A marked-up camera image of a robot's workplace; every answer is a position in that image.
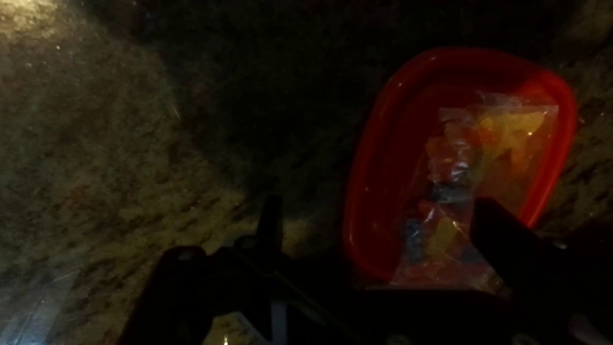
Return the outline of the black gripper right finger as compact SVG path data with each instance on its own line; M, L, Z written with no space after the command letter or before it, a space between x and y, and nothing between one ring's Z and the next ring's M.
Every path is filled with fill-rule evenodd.
M542 237L494 199L473 207L471 243L509 287L521 335L538 345L613 345L613 258L605 224Z

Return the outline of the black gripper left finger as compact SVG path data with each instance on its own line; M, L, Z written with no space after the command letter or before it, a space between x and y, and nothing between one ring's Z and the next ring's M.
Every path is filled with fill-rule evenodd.
M118 345L203 345L212 320L237 312L251 335L268 339L256 249L166 249L122 327Z

